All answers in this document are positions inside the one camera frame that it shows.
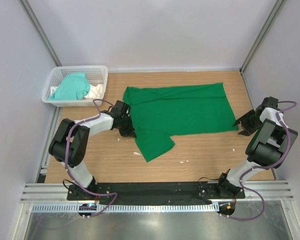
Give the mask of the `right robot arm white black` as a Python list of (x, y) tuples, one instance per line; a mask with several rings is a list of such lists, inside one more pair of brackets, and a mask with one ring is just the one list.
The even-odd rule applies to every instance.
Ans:
[(284, 121), (284, 112), (297, 105), (280, 109), (280, 101), (272, 96), (240, 118), (234, 126), (241, 125), (239, 135), (253, 136), (245, 154), (246, 160), (235, 168), (222, 173), (215, 185), (215, 192), (221, 198), (237, 197), (243, 191), (243, 184), (256, 173), (268, 169), (277, 169), (285, 160), (298, 137), (298, 132)]

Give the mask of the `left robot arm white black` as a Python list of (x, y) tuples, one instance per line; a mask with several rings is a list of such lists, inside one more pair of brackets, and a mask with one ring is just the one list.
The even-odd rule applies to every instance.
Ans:
[(79, 200), (114, 200), (116, 193), (99, 193), (93, 175), (84, 162), (89, 138), (104, 131), (119, 130), (122, 137), (136, 137), (130, 116), (131, 107), (120, 100), (101, 111), (96, 105), (95, 116), (82, 119), (63, 119), (48, 148), (48, 153), (61, 163), (71, 179), (68, 198)]

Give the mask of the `green t shirt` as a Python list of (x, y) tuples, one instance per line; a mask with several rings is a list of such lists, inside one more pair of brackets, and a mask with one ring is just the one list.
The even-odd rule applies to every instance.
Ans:
[(123, 94), (130, 106), (135, 143), (146, 162), (174, 146), (172, 136), (237, 131), (235, 114), (222, 83), (137, 88)]

